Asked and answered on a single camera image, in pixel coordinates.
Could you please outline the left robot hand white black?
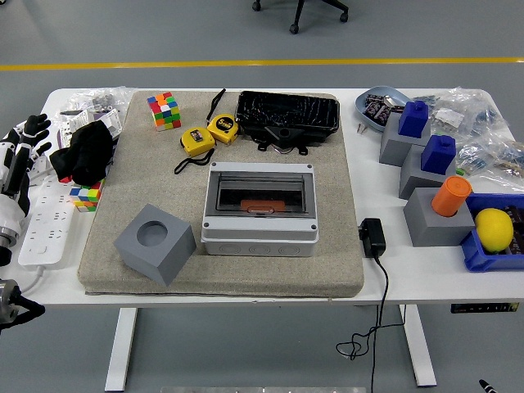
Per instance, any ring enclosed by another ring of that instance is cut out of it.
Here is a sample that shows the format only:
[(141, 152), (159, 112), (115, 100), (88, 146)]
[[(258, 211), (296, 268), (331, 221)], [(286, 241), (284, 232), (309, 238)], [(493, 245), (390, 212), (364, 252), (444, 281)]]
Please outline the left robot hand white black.
[(29, 172), (34, 162), (52, 147), (47, 115), (32, 115), (1, 139), (1, 242), (12, 246), (29, 213)]

